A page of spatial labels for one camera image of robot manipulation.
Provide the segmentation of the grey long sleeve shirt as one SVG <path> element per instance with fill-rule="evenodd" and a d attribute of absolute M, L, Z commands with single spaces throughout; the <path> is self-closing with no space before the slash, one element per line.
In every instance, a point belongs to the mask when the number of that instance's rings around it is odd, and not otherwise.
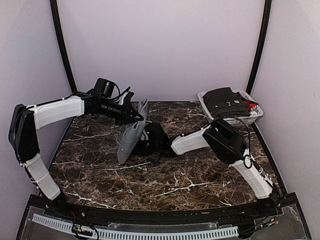
<path fill-rule="evenodd" d="M 141 139 L 146 126 L 147 112 L 148 99 L 145 98 L 138 102 L 138 113 L 143 117 L 143 120 L 127 125 L 122 134 L 121 142 L 116 154 L 119 164 L 122 165 L 128 160 L 136 144 Z"/>

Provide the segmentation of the light grey plastic basket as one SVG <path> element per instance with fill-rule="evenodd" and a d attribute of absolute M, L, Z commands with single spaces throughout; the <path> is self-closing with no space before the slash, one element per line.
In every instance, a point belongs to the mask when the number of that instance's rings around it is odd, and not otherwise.
<path fill-rule="evenodd" d="M 254 123 L 264 114 L 260 105 L 245 91 L 222 87 L 199 92 L 197 96 L 209 122 L 224 117 L 226 122 L 239 127 L 242 122 L 247 125 Z"/>

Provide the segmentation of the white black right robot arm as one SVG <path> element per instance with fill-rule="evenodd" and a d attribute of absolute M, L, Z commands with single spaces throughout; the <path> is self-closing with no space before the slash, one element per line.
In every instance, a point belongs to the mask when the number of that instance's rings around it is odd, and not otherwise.
<path fill-rule="evenodd" d="M 252 188 L 259 200 L 255 213 L 266 217 L 275 208 L 271 199 L 277 191 L 269 176 L 255 161 L 251 154 L 250 142 L 223 119 L 214 120 L 204 127 L 190 133 L 168 137 L 159 123 L 149 123 L 136 143 L 133 153 L 148 156 L 159 153 L 161 156 L 175 158 L 187 152 L 211 148 L 223 163 L 234 167 Z"/>

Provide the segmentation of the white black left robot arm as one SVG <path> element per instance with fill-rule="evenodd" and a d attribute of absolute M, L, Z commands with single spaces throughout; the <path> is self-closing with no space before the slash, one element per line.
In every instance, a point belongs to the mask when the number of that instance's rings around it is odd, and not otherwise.
<path fill-rule="evenodd" d="M 26 171 L 31 183 L 51 203 L 51 210 L 60 218 L 67 218 L 70 206 L 62 199 L 64 193 L 52 177 L 41 156 L 39 133 L 42 129 L 73 118 L 102 115 L 113 119 L 118 126 L 141 123 L 145 117 L 132 104 L 134 93 L 128 87 L 113 96 L 117 84 L 98 78 L 86 92 L 76 91 L 55 100 L 14 107 L 8 132 L 8 141 L 19 165 Z"/>

